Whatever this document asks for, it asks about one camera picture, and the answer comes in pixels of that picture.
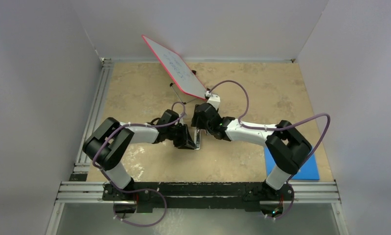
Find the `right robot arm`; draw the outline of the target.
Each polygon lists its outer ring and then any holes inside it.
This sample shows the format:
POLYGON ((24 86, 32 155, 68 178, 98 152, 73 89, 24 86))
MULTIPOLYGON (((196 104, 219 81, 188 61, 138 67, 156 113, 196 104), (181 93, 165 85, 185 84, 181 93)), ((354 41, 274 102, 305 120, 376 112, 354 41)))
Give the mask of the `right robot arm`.
POLYGON ((196 105, 191 121, 192 127, 206 130, 218 140, 243 141, 266 147, 276 165, 264 181, 262 192, 266 198, 275 199, 281 194, 285 182, 307 161, 312 146, 286 120, 269 126, 248 125, 233 117, 221 117, 210 103, 196 105))

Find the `white stapler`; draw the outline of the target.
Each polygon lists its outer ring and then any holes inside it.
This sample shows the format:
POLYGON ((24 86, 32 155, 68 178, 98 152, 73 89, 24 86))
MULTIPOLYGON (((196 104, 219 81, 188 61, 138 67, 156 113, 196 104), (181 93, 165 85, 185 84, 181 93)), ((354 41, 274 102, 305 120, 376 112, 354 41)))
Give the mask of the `white stapler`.
POLYGON ((195 150, 199 150, 201 148, 201 129, 198 127, 194 130, 194 143, 195 143, 195 150))

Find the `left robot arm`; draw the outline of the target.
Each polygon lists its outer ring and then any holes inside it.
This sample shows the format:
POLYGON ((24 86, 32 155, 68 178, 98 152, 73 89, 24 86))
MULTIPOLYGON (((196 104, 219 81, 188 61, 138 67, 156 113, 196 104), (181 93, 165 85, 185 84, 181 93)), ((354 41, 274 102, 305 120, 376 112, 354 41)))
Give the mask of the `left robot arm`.
POLYGON ((109 117, 83 143, 82 151, 93 166, 114 185, 115 195, 128 200, 134 193, 134 180, 121 163, 129 145, 172 141, 177 149, 196 149, 182 116, 167 109, 161 117, 145 124, 129 124, 109 117))

